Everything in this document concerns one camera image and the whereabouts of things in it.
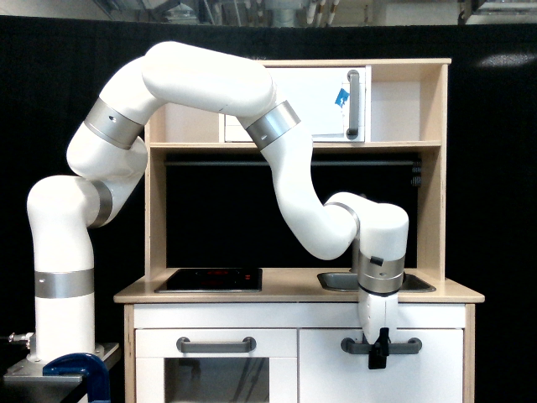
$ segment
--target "blue sticker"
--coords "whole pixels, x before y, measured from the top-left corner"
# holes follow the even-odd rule
[[[345,91],[343,88],[339,91],[339,94],[337,94],[336,98],[336,105],[339,105],[340,107],[343,107],[345,105],[345,102],[347,102],[347,99],[349,99],[349,94],[347,91]]]

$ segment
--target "white wall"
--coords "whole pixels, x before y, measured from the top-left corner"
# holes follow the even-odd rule
[[[0,15],[110,20],[92,0],[0,0]],[[114,12],[112,16],[132,20],[125,13]]]
[[[457,25],[457,0],[373,0],[372,25]]]

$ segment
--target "stovetop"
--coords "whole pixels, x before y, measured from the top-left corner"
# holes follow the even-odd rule
[[[155,292],[258,292],[259,268],[178,269]]]

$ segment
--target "cabinet handle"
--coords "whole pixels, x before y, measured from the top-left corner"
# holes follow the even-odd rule
[[[344,338],[341,341],[341,349],[349,354],[369,354],[373,349],[373,344],[356,343],[351,338]],[[421,340],[411,338],[407,343],[390,343],[389,355],[417,354],[422,347]]]
[[[361,88],[360,74],[356,70],[350,70],[347,73],[347,78],[351,83],[351,101],[349,105],[349,129],[347,130],[347,138],[354,140],[358,137],[360,129],[360,109],[361,109]]]
[[[241,342],[191,342],[188,338],[177,340],[177,349],[182,353],[249,353],[257,343],[255,338],[244,338]]]

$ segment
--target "sink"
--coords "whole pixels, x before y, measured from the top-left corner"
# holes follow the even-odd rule
[[[358,291],[358,277],[355,273],[334,272],[320,273],[317,279],[322,288],[330,291]],[[403,285],[400,291],[404,292],[432,292],[436,288],[415,275],[404,274]]]

